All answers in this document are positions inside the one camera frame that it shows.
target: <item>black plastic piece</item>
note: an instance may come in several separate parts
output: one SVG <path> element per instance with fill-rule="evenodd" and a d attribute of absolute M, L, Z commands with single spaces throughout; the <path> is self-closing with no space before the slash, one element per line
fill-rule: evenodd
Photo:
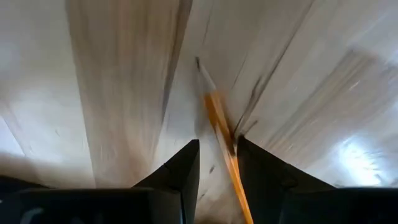
<path fill-rule="evenodd" d="M 199 141 L 131 189 L 56 190 L 0 177 L 0 223 L 193 223 Z"/>
<path fill-rule="evenodd" d="M 398 223 L 397 189 L 336 189 L 242 136 L 238 164 L 254 223 Z"/>

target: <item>wooden surface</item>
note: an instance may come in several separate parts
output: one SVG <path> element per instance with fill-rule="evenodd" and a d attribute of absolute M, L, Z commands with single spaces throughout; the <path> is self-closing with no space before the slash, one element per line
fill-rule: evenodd
<path fill-rule="evenodd" d="M 0 174 L 128 187 L 199 139 L 197 222 L 242 223 L 199 56 L 232 129 L 335 186 L 397 186 L 396 1 L 189 5 L 1 2 Z"/>

